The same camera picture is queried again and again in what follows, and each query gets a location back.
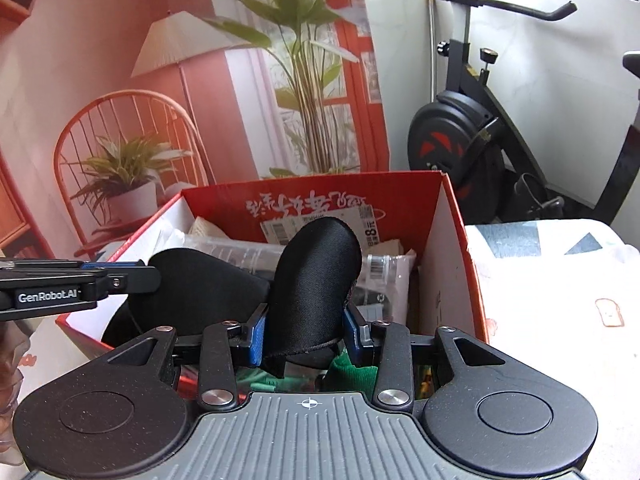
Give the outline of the black soft eye mask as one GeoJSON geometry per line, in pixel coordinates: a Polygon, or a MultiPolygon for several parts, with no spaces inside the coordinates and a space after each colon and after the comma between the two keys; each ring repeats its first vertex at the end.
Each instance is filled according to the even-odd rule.
{"type": "Polygon", "coordinates": [[[200,336],[209,325],[245,323],[266,304],[262,368],[282,376],[296,356],[314,367],[332,358],[362,255],[348,225],[324,217],[285,246],[272,278],[185,247],[162,250],[149,264],[160,272],[160,287],[128,297],[108,322],[104,344],[117,347],[161,325],[178,336],[200,336]]]}

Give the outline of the printed living room backdrop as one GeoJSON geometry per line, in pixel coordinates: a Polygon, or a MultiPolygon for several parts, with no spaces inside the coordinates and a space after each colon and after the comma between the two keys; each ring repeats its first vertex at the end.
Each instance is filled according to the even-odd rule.
{"type": "Polygon", "coordinates": [[[93,257],[186,188],[390,166],[364,0],[1,0],[1,250],[93,257]]]}

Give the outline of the green cloth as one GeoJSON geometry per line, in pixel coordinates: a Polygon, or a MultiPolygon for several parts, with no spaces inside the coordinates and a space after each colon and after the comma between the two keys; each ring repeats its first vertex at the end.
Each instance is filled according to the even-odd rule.
{"type": "Polygon", "coordinates": [[[327,370],[288,363],[283,378],[277,378],[260,368],[240,368],[235,374],[239,393],[243,394],[360,392],[367,399],[373,394],[377,377],[376,366],[355,366],[345,351],[333,359],[327,370]]]}

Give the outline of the red strawberry cardboard box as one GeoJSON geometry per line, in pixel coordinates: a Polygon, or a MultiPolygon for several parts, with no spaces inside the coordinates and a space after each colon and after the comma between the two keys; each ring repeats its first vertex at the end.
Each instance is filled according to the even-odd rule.
{"type": "Polygon", "coordinates": [[[300,218],[360,206],[372,210],[367,228],[382,242],[399,240],[420,266],[420,304],[409,313],[414,329],[457,327],[486,341],[480,285],[464,225],[446,174],[391,171],[334,174],[187,188],[168,200],[114,252],[114,260],[149,259],[163,234],[186,230],[196,218],[234,240],[262,242],[267,223],[292,226],[300,218]]]}

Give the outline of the white patterned table cloth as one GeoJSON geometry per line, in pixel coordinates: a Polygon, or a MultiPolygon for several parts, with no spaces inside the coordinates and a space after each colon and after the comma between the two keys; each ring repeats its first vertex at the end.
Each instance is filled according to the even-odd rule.
{"type": "Polygon", "coordinates": [[[488,339],[414,329],[414,403],[239,393],[198,405],[202,335],[157,326],[29,393],[13,421],[34,479],[634,479],[639,253],[590,220],[473,226],[488,339]]]}

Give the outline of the black exercise bike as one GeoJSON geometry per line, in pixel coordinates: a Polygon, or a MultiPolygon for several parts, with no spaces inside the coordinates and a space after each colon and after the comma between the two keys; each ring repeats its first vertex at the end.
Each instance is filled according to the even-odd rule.
{"type": "Polygon", "coordinates": [[[597,203],[552,190],[526,141],[488,87],[496,51],[480,49],[484,67],[474,70],[471,11],[481,6],[558,22],[577,10],[574,2],[544,12],[501,0],[442,0],[454,11],[447,41],[436,44],[447,60],[445,88],[413,116],[407,154],[413,170],[441,171],[449,178],[466,224],[495,221],[587,218],[610,224],[639,173],[639,124],[632,122],[597,203]]]}

